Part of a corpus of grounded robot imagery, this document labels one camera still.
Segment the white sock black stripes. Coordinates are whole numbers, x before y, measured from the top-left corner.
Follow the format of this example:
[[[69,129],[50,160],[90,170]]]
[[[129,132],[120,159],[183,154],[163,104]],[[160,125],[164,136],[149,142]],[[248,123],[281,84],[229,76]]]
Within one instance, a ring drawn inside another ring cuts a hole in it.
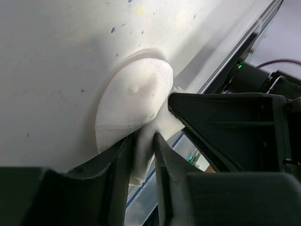
[[[183,93],[174,87],[174,72],[169,63],[156,58],[131,62],[119,70],[101,97],[95,120],[99,153],[134,134],[130,184],[140,187],[154,159],[153,137],[165,140],[184,128],[168,109],[168,97]]]

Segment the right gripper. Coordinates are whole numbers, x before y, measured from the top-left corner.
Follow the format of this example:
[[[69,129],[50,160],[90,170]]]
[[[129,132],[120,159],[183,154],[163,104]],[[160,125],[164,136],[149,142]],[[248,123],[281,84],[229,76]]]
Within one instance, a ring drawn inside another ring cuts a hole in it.
[[[301,177],[300,98],[175,93],[168,98],[168,108],[215,171]]]

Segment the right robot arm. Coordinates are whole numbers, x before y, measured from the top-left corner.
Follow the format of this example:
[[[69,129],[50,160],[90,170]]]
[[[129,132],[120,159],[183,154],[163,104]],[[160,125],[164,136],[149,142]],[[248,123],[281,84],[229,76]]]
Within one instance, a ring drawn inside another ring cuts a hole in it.
[[[301,176],[301,81],[237,62],[204,94],[172,94],[169,110],[218,172]]]

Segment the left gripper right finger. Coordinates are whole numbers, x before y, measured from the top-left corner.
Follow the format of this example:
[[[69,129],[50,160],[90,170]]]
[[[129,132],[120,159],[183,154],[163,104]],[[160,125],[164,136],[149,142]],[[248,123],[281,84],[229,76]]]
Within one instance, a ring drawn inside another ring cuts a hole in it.
[[[192,195],[187,180],[189,173],[202,173],[175,152],[161,134],[153,138],[161,226],[195,226]]]

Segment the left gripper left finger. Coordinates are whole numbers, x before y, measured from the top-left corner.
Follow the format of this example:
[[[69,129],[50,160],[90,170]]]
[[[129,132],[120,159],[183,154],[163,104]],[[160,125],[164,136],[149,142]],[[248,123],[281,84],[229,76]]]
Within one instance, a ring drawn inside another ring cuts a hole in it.
[[[124,225],[132,150],[129,135],[64,174],[70,191],[63,225]]]

